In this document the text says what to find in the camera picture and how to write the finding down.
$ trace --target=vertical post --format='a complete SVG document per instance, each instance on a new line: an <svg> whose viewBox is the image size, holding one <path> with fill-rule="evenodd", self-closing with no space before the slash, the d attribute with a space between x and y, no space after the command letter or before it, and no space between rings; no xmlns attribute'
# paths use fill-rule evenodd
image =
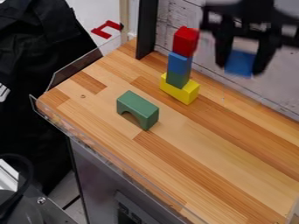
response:
<svg viewBox="0 0 299 224"><path fill-rule="evenodd" d="M137 32L136 58L142 59L154 51L158 0L141 0Z"/></svg>
<svg viewBox="0 0 299 224"><path fill-rule="evenodd" d="M122 29L122 45L128 41L129 33L129 0L120 0L120 15Z"/></svg>

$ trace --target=green arch block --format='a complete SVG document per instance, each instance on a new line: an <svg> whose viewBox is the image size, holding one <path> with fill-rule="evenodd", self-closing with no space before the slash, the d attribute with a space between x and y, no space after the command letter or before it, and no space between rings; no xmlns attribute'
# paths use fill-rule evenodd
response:
<svg viewBox="0 0 299 224"><path fill-rule="evenodd" d="M117 99L117 113L132 114L143 130L149 130L159 119L159 108L141 96L128 91Z"/></svg>

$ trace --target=black post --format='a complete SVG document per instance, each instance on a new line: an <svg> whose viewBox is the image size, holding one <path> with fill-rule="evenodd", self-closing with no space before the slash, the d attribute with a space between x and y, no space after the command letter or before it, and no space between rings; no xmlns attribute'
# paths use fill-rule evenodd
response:
<svg viewBox="0 0 299 224"><path fill-rule="evenodd" d="M141 0L137 34L136 58L142 59L154 51L158 0Z"/></svg>

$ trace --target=red object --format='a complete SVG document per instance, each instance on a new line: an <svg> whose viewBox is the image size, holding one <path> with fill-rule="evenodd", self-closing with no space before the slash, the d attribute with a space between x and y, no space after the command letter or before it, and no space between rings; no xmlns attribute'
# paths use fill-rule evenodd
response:
<svg viewBox="0 0 299 224"><path fill-rule="evenodd" d="M91 30L92 33L100 36L100 37L103 37L105 39L109 39L111 38L111 34L103 31L104 28L106 27L111 27L111 28L114 28L118 31L121 31L122 30L122 25L121 24L117 24L115 22L112 22L110 20L107 20L105 24L99 26L98 28L94 28L93 30Z"/></svg>
<svg viewBox="0 0 299 224"><path fill-rule="evenodd" d="M192 57L198 47L199 31L182 26L173 39L173 52L186 58Z"/></svg>

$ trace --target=black bag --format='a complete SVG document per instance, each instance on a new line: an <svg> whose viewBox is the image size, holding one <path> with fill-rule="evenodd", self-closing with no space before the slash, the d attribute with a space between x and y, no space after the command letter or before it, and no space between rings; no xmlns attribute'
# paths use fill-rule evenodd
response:
<svg viewBox="0 0 299 224"><path fill-rule="evenodd" d="M32 111L28 95L41 96L57 70L95 47L65 0L0 4L0 153L29 158L44 193L71 165L65 137Z"/></svg>

